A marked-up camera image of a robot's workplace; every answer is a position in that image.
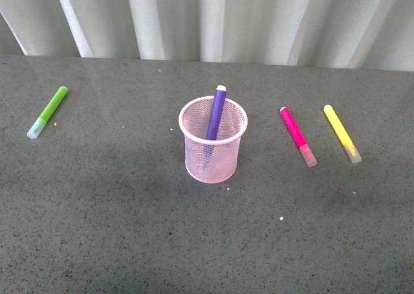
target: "white curtain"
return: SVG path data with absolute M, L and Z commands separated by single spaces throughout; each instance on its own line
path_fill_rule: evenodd
M 414 0 L 0 0 L 0 54 L 414 70 Z

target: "marker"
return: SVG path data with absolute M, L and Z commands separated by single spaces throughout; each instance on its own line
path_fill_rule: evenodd
M 341 121 L 339 120 L 332 106 L 331 105 L 324 106 L 323 111 L 326 114 L 326 117 L 328 117 L 328 120 L 330 121 L 333 129 L 335 130 L 336 135 L 338 136 L 339 140 L 341 140 L 341 143 L 343 147 L 345 148 L 345 151 L 347 151 L 348 156 L 351 159 L 351 161 L 353 163 L 361 162 L 362 158 L 360 156 L 360 153 L 358 153 L 358 151 L 356 150 L 354 143 L 352 142 L 347 131 L 343 127 Z
M 296 142 L 296 145 L 299 147 L 300 153 L 302 153 L 303 158 L 306 161 L 306 164 L 309 167 L 315 166 L 318 164 L 318 162 L 315 159 L 315 156 L 313 155 L 311 149 L 309 148 L 305 137 L 303 137 L 298 124 L 296 124 L 292 114 L 290 113 L 289 109 L 286 107 L 283 107 L 280 109 L 280 115 L 283 118 L 283 121 L 285 121 L 285 124 L 290 131 L 290 134 L 292 135 L 293 139 Z
M 52 100 L 49 104 L 45 107 L 43 112 L 40 114 L 39 118 L 34 122 L 32 128 L 27 133 L 27 136 L 30 139 L 36 139 L 46 123 L 49 121 L 50 117 L 53 115 L 56 108 L 59 107 L 59 104 L 62 102 L 64 97 L 67 94 L 67 88 L 62 86 L 58 89 L 58 91 L 53 96 Z
M 223 113 L 224 101 L 226 100 L 227 90 L 225 86 L 219 85 L 215 89 L 212 112 L 207 128 L 207 140 L 216 140 L 219 132 L 221 114 Z

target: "purple marker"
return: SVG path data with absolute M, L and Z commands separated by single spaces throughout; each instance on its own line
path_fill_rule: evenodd
M 224 101 L 226 100 L 227 90 L 225 86 L 219 85 L 215 89 L 212 113 L 207 128 L 207 140 L 216 140 L 219 131 L 221 114 L 223 113 Z

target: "mesh cup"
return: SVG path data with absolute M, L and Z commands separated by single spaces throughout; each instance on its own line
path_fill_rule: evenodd
M 187 103 L 179 116 L 185 137 L 187 171 L 204 183 L 219 183 L 234 174 L 240 138 L 247 128 L 246 112 L 226 98 L 217 139 L 202 139 L 206 137 L 213 98 L 206 96 Z

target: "table surface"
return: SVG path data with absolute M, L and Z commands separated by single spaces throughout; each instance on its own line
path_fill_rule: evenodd
M 217 85 L 248 128 L 235 174 L 203 184 L 178 115 Z M 0 56 L 0 291 L 414 293 L 413 85 L 412 72 Z

